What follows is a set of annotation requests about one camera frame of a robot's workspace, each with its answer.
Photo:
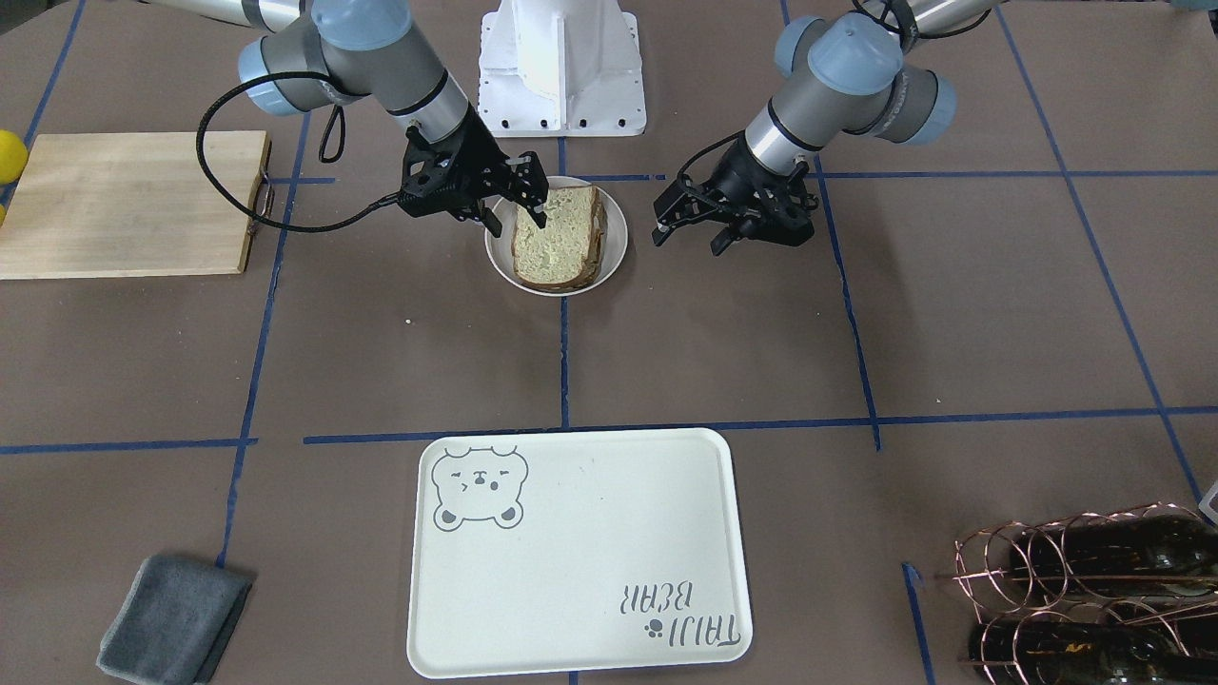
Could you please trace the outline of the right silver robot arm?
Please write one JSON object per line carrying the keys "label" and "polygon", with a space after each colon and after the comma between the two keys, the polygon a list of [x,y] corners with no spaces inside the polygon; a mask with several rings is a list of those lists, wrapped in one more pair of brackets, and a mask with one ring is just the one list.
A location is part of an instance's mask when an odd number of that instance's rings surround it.
{"label": "right silver robot arm", "polygon": [[197,127],[199,158],[209,119],[246,91],[266,113],[291,116],[373,98],[407,138],[400,189],[371,204],[413,217],[445,212],[501,236],[484,200],[501,196],[544,225],[548,180],[540,157],[505,156],[460,83],[434,51],[406,1],[177,1],[174,9],[263,35],[240,52],[240,84]]}

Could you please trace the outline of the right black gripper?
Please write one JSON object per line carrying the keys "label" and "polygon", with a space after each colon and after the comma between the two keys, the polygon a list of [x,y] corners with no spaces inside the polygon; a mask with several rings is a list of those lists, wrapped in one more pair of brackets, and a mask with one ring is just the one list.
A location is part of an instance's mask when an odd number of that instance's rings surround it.
{"label": "right black gripper", "polygon": [[436,143],[428,143],[421,123],[409,122],[402,182],[395,204],[412,217],[448,213],[484,225],[495,239],[503,234],[501,218],[486,197],[501,196],[523,211],[516,229],[531,223],[544,229],[548,179],[533,151],[510,157],[481,119],[464,119]]}

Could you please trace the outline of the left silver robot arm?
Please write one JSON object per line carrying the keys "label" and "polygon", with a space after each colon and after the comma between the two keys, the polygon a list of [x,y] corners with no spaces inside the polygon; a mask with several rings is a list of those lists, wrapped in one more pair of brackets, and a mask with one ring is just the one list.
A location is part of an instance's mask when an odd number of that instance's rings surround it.
{"label": "left silver robot arm", "polygon": [[708,179],[678,169],[654,201],[653,243],[703,222],[719,225],[714,255],[741,240],[808,243],[818,200],[805,179],[818,151],[839,134],[935,143],[952,126],[956,91],[907,65],[907,52],[977,28],[991,10],[991,1],[856,1],[836,20],[792,20],[775,48],[783,87],[749,126],[719,140]]}

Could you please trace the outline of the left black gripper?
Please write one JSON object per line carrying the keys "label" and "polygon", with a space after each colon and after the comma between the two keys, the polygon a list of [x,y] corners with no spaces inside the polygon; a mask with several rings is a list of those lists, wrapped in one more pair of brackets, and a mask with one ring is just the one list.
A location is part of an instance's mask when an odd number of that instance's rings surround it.
{"label": "left black gripper", "polygon": [[674,183],[657,197],[654,246],[663,246],[683,225],[714,222],[723,228],[713,238],[713,256],[742,240],[761,240],[786,246],[801,246],[815,234],[811,215],[818,197],[808,190],[808,157],[797,156],[795,169],[773,173],[752,155],[744,143],[727,143],[713,176],[695,183],[689,167],[703,156],[722,147],[714,143],[698,151],[678,169]]}

